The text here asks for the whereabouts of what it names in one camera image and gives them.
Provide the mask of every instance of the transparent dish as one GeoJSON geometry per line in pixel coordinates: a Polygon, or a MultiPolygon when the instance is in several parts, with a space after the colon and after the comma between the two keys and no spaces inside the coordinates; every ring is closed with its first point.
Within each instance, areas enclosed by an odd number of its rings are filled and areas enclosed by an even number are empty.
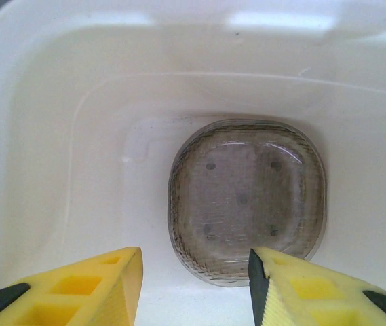
{"type": "Polygon", "coordinates": [[[248,284],[248,252],[310,259],[326,225],[326,178],[310,140],[274,121],[222,120],[196,132],[170,175],[168,226],[182,264],[226,287],[248,284]]]}

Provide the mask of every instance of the white plastic surface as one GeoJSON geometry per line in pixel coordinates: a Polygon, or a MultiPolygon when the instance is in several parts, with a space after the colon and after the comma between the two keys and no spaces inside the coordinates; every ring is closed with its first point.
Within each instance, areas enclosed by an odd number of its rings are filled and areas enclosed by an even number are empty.
{"type": "Polygon", "coordinates": [[[0,287],[140,246],[136,324],[252,325],[247,287],[173,252],[176,152],[228,117],[292,124],[328,175],[313,261],[386,289],[386,1],[30,1],[0,11],[0,287]]]}

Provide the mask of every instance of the yellow foam pad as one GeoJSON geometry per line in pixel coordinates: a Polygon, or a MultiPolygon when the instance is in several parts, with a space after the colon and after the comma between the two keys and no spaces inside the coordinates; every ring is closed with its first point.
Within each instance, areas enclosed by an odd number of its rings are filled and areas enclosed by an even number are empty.
{"type": "Polygon", "coordinates": [[[132,326],[142,277],[140,248],[124,248],[23,278],[0,326],[132,326]]]}
{"type": "Polygon", "coordinates": [[[364,294],[386,291],[362,280],[268,248],[250,252],[249,273],[256,326],[386,326],[386,313],[364,294]]]}

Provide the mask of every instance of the white plastic bin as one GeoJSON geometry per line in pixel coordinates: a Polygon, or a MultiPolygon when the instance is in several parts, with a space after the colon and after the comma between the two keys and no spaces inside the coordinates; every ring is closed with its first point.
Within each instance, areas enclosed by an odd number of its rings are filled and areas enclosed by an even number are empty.
{"type": "Polygon", "coordinates": [[[247,287],[177,259],[180,146],[228,117],[317,147],[328,225],[313,261],[386,289],[386,1],[31,1],[0,11],[0,287],[142,247],[137,325],[252,325],[247,287]]]}

